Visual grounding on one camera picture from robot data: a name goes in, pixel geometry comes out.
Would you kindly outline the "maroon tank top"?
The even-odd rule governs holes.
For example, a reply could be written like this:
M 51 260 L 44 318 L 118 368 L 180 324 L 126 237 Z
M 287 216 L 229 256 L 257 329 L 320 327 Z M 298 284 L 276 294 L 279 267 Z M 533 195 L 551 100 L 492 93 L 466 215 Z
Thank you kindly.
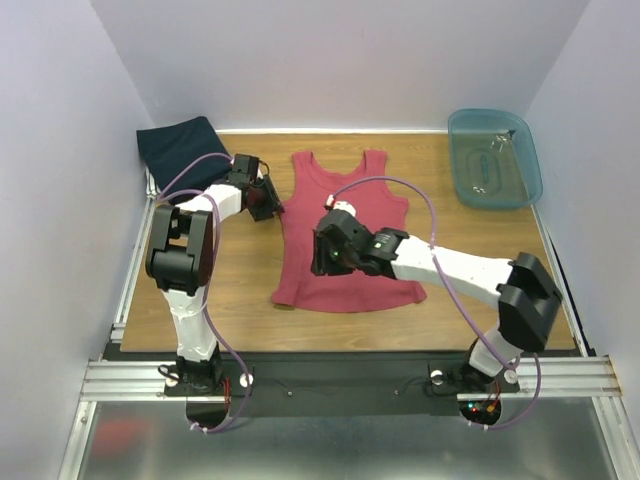
M 323 313 L 364 313 L 420 303 L 416 281 L 396 280 L 374 236 L 397 242 L 409 202 L 382 181 L 387 155 L 366 150 L 348 174 L 330 172 L 310 151 L 293 155 L 295 188 L 280 216 L 284 254 L 273 303 Z

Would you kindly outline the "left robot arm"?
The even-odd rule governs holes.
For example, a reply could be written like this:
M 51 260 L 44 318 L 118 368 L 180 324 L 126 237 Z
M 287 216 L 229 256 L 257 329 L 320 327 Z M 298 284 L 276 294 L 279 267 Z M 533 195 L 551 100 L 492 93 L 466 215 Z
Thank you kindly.
M 219 157 L 230 170 L 211 186 L 176 190 L 183 176 Z M 256 221 L 284 212 L 268 164 L 237 154 L 205 154 L 185 167 L 157 196 L 145 269 L 168 303 L 177 337 L 177 359 L 158 368 L 168 396 L 210 396 L 229 391 L 207 295 L 223 220 L 247 210 Z

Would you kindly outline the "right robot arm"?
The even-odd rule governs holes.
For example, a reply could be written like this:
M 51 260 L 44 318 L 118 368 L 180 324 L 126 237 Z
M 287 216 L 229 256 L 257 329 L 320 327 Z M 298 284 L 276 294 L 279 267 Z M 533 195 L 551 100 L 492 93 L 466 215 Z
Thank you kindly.
M 540 353 L 563 296 L 538 257 L 519 253 L 514 260 L 486 258 L 436 247 L 393 228 L 371 232 L 351 208 L 337 207 L 314 230 L 311 271 L 316 276 L 360 271 L 398 281 L 443 286 L 452 300 L 475 298 L 497 312 L 487 332 L 477 338 L 460 366 L 463 384 L 482 390 L 524 353 Z

